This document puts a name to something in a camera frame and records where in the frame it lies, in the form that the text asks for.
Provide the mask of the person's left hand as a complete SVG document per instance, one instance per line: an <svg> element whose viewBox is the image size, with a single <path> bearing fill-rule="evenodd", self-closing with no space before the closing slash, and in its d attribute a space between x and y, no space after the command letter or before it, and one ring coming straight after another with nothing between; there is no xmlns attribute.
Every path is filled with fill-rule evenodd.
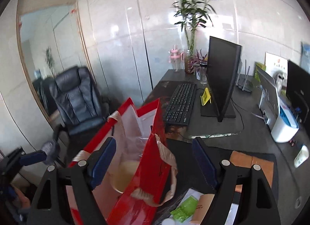
<svg viewBox="0 0 310 225"><path fill-rule="evenodd" d="M13 189L17 195L14 200L15 207L18 208L19 213L24 215L28 214L31 207L30 200L21 192L19 188L14 186Z"/></svg>

